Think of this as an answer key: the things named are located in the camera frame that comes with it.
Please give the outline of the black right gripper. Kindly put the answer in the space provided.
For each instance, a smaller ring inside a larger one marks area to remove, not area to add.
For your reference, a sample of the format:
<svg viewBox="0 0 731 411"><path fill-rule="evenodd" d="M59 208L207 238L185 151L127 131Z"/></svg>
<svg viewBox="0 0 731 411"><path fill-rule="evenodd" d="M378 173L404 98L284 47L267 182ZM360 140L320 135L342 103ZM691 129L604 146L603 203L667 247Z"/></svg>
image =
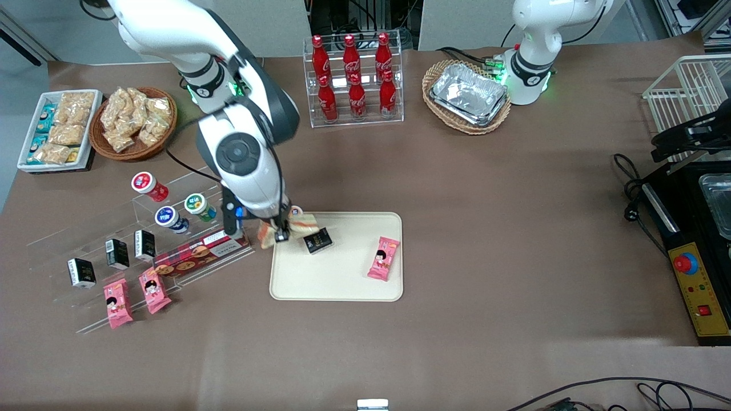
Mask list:
<svg viewBox="0 0 731 411"><path fill-rule="evenodd" d="M265 203L244 203L245 220L261 220L272 224L276 243L290 237L290 201L271 201Z"/></svg>

